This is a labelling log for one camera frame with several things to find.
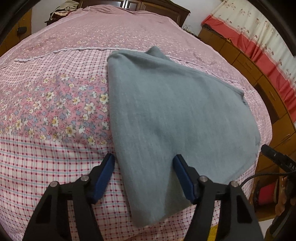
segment folded clothes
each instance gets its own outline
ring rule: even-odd
[[[260,133],[243,91],[157,47],[114,51],[108,79],[112,137],[136,226],[190,205],[172,169],[176,154],[224,184],[255,162]]]

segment black cable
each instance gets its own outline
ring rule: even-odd
[[[290,175],[295,174],[295,173],[296,173],[296,171],[285,172],[285,173],[279,173],[279,172],[258,173],[258,174],[255,174],[255,175],[250,176],[247,179],[245,179],[241,183],[240,187],[242,188],[242,186],[245,185],[248,181],[250,181],[251,179],[256,178],[256,177],[261,177],[261,176],[279,176],[279,177],[281,177],[281,176],[290,176]]]

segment drawer handle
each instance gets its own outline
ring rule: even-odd
[[[287,135],[282,139],[281,142],[283,142],[283,141],[284,141],[289,135],[290,135],[290,134],[287,134]]]
[[[288,140],[291,140],[292,137],[289,137],[287,140],[284,140],[282,143],[287,142]]]
[[[245,62],[245,65],[252,69],[252,66],[250,66],[247,62]]]
[[[274,97],[274,95],[272,94],[272,92],[269,91],[269,93],[270,93],[271,97],[276,101],[276,98]]]

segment blue gripper pad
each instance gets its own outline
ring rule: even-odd
[[[183,163],[181,162],[180,158],[182,158],[181,155],[176,155],[173,159],[173,168],[177,174],[177,177],[179,179],[179,182],[181,184],[181,187],[183,189],[184,195],[186,199],[188,199],[190,202],[193,202],[196,197],[194,195],[194,184],[192,183],[189,175],[187,174]]]
[[[104,195],[106,187],[110,181],[115,166],[115,157],[112,154],[107,154],[102,161],[99,171],[99,178],[97,179],[94,190],[92,192],[92,203],[97,203]]]

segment red object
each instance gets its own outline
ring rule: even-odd
[[[269,58],[266,53],[263,53],[257,43],[251,41],[247,36],[238,33],[236,29],[225,24],[223,21],[209,15],[203,22],[209,25],[217,33],[221,34],[224,38],[230,39],[233,45],[242,50],[262,72],[270,79],[272,85],[276,88],[279,95],[285,102],[288,111],[292,117],[292,121],[296,121],[296,96],[295,90],[290,85],[289,80],[284,77],[283,71],[278,68],[280,63],[276,63],[273,59]]]
[[[259,206],[274,203],[274,191],[276,188],[276,183],[277,182],[274,182],[260,189],[259,195],[258,195]]]

